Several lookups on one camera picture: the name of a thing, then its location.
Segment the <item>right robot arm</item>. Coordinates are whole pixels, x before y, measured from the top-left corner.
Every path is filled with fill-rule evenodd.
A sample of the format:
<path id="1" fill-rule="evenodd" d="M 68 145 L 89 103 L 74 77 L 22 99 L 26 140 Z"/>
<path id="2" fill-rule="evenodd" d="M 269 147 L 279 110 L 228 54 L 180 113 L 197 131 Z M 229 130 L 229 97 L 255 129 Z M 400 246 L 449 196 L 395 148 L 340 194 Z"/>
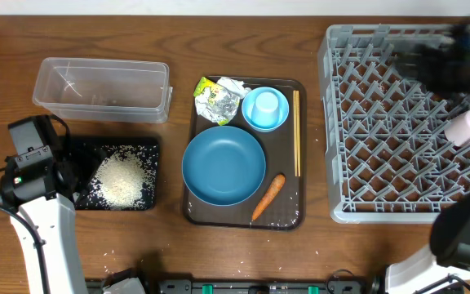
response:
<path id="1" fill-rule="evenodd" d="M 452 26 L 452 42 L 443 48 L 418 44 L 395 66 L 405 78 L 421 82 L 444 99 L 465 96 L 468 111 L 446 128 L 455 145 L 470 141 L 470 20 Z M 442 211 L 432 225 L 428 245 L 406 260 L 388 266 L 371 285 L 373 293 L 461 293 L 470 291 L 470 191 Z"/>

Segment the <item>white pink cup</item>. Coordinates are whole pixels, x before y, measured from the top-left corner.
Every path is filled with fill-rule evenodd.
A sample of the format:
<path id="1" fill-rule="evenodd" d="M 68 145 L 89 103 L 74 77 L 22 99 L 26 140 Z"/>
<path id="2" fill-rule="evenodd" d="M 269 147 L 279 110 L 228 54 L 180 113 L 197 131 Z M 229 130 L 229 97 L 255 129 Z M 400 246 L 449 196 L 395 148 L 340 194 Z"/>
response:
<path id="1" fill-rule="evenodd" d="M 455 146 L 470 142 L 470 110 L 451 120 L 444 131 L 446 139 Z"/>

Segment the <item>small light blue bowl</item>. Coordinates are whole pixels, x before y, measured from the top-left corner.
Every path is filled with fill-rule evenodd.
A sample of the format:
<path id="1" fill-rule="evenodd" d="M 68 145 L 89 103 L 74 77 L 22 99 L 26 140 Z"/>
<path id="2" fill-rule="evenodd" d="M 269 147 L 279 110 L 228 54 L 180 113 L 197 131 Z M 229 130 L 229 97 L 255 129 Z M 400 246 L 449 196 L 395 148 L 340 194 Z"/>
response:
<path id="1" fill-rule="evenodd" d="M 255 103 L 255 98 L 258 94 L 269 91 L 274 93 L 277 98 L 279 99 L 279 121 L 275 127 L 266 129 L 257 127 L 251 120 L 252 109 Z M 246 97 L 242 100 L 242 116 L 248 122 L 248 124 L 255 129 L 256 131 L 260 132 L 271 132 L 279 128 L 288 118 L 289 116 L 289 102 L 287 98 L 277 89 L 272 87 L 257 87 L 254 90 L 251 90 Z"/>

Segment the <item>large blue plate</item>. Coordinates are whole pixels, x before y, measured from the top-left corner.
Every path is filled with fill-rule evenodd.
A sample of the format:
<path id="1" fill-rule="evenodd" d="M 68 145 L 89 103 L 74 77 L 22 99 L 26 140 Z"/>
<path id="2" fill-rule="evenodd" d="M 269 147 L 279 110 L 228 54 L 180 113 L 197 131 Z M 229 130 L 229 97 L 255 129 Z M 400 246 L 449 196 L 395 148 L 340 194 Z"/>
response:
<path id="1" fill-rule="evenodd" d="M 260 143 L 238 127 L 211 127 L 189 142 L 182 159 L 188 190 L 204 203 L 234 206 L 261 186 L 266 157 Z"/>

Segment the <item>pile of white rice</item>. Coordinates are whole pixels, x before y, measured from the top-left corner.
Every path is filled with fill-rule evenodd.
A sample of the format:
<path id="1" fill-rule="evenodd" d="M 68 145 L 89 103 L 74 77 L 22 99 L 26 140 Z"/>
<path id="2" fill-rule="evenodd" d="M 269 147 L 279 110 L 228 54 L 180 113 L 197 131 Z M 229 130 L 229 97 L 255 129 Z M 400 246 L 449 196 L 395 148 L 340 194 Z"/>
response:
<path id="1" fill-rule="evenodd" d="M 104 145 L 105 157 L 90 179 L 80 208 L 145 211 L 154 206 L 157 145 Z"/>

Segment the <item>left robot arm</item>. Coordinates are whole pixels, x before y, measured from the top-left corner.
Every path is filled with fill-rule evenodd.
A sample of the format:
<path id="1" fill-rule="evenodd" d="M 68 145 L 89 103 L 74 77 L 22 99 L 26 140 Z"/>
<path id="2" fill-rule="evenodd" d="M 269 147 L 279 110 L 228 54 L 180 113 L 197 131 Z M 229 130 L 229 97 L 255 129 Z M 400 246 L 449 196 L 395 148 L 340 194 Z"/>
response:
<path id="1" fill-rule="evenodd" d="M 20 240 L 32 293 L 143 293 L 125 270 L 102 283 L 84 277 L 75 233 L 76 206 L 104 152 L 77 149 L 69 134 L 58 136 L 55 115 L 9 125 L 16 154 L 7 158 L 0 204 Z"/>

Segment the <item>light blue cup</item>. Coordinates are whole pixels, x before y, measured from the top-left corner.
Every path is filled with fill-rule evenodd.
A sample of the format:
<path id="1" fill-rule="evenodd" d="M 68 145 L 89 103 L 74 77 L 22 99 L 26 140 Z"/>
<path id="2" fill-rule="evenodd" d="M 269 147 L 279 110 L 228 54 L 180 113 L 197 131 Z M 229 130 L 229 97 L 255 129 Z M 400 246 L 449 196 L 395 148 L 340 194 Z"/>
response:
<path id="1" fill-rule="evenodd" d="M 279 99 L 269 91 L 262 92 L 255 98 L 251 120 L 260 128 L 275 127 L 279 121 Z"/>

